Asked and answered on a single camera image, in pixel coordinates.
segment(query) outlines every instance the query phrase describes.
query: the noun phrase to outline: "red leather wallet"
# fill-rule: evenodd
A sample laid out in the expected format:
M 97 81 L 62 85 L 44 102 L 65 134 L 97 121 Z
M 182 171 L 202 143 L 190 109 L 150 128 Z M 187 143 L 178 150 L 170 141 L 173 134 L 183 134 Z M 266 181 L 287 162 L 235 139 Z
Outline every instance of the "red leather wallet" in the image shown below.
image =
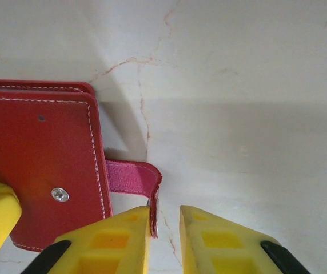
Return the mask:
M 41 251 L 57 236 L 111 216 L 110 191 L 148 197 L 157 237 L 161 179 L 151 164 L 105 160 L 91 85 L 0 80 L 0 182 L 22 207 L 10 234 L 16 246 Z M 56 201 L 55 188 L 68 201 Z

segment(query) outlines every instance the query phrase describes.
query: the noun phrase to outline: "leather case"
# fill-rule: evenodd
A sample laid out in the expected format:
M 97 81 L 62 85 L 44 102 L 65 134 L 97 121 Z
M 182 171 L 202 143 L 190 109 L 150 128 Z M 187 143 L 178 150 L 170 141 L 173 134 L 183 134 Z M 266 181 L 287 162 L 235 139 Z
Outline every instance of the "leather case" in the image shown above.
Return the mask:
M 105 160 L 91 85 L 0 80 L 0 182 L 22 207 L 10 234 L 16 246 L 41 251 L 57 236 L 111 216 L 110 191 L 148 197 L 157 237 L 161 179 L 151 164 Z M 57 187 L 68 201 L 52 197 Z

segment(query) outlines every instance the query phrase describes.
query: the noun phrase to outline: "white marble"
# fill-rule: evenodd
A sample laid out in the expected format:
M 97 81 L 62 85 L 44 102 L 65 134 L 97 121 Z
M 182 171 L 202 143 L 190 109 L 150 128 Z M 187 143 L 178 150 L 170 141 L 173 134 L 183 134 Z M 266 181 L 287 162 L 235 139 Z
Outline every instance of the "white marble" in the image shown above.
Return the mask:
M 0 78 L 90 82 L 108 154 L 162 171 L 150 273 L 181 273 L 180 204 L 327 273 L 326 0 L 0 0 Z

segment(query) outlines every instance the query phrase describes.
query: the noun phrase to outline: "metal rivet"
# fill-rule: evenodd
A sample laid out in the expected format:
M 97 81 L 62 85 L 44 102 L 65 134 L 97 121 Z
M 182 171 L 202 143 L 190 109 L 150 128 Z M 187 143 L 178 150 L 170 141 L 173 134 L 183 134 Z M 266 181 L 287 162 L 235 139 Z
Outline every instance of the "metal rivet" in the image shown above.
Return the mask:
M 53 190 L 51 191 L 51 195 L 54 198 L 54 200 L 58 202 L 66 202 L 70 198 L 68 192 L 61 187 L 53 188 Z

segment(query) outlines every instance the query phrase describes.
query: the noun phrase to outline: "black rubber pad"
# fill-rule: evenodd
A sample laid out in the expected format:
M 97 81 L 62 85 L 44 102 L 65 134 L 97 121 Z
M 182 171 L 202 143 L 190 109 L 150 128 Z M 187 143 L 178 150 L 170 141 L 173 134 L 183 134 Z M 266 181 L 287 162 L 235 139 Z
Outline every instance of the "black rubber pad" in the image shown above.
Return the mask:
M 70 245 L 70 241 L 64 240 L 48 246 L 21 274 L 47 274 Z
M 271 241 L 262 241 L 260 245 L 283 274 L 310 274 L 288 249 Z

